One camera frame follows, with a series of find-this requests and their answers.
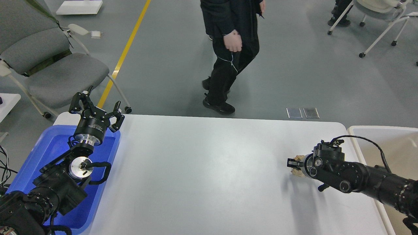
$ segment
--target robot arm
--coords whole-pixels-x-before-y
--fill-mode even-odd
[[[318,187],[321,192],[330,186],[343,193],[360,192],[395,208],[408,216],[403,222],[413,234],[418,234],[417,227],[413,225],[418,222],[418,181],[392,174],[385,160],[386,167],[345,161],[339,146],[343,142],[337,138],[331,142],[322,140],[314,147],[313,153],[301,158],[288,158],[287,166],[296,175],[323,182]]]
[[[107,180],[111,164],[94,163],[88,157],[94,146],[102,144],[107,128],[119,130],[125,117],[119,111],[120,102],[111,113],[95,107],[89,98],[91,90],[76,93],[71,102],[69,112],[80,114],[81,119],[74,140],[69,140],[70,149],[39,170],[41,175],[33,181],[35,188],[28,194],[13,191],[0,198],[0,234],[49,235],[64,231],[71,235],[68,227],[53,225],[54,215],[65,215],[77,207],[87,197],[84,188],[88,184]],[[112,117],[116,122],[111,125]],[[94,167],[106,167],[101,180],[91,180]],[[48,218],[51,225],[43,225]]]

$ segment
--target white table top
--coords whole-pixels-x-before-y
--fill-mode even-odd
[[[55,125],[76,125],[63,113]],[[347,134],[340,123],[126,115],[83,234],[387,234],[373,200],[291,175],[287,158]],[[349,140],[346,161],[358,161]]]
[[[12,110],[12,108],[20,100],[19,94],[8,94],[0,93],[0,97],[3,100],[3,103],[0,104],[0,122],[6,117],[7,114]]]

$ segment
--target human hand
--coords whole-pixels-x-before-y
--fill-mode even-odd
[[[236,30],[233,30],[231,33],[224,36],[225,48],[232,52],[241,51],[242,49],[242,40],[241,36]]]
[[[263,14],[265,12],[265,0],[260,2],[260,7],[261,7],[261,14]]]

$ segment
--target blue tray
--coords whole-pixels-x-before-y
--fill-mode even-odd
[[[44,167],[50,161],[54,160],[67,150],[68,137],[74,134],[76,126],[72,125],[54,125],[47,128],[39,137],[19,173],[13,180],[7,192],[22,191],[29,193],[35,185],[33,180],[41,173],[39,169]],[[103,144],[96,146],[94,152],[89,158],[93,162],[108,161],[113,163],[116,150],[119,146],[120,132],[112,133],[107,130]],[[92,180],[100,180],[105,168],[94,168]],[[85,231],[92,222],[99,206],[100,198],[105,189],[106,182],[100,185],[87,185],[84,189],[88,196],[76,208],[65,216],[58,213],[54,220],[55,225],[65,225],[72,230],[73,235],[78,235]],[[56,232],[57,235],[64,235],[64,232]]]

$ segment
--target chair caster wheel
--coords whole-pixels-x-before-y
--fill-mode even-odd
[[[46,119],[49,119],[49,118],[51,118],[51,117],[52,117],[52,115],[51,115],[51,113],[49,113],[49,112],[44,112],[44,113],[43,113],[43,117],[44,117],[44,118],[46,118]]]
[[[132,108],[131,107],[128,107],[128,106],[125,106],[125,113],[131,113],[132,112]]]

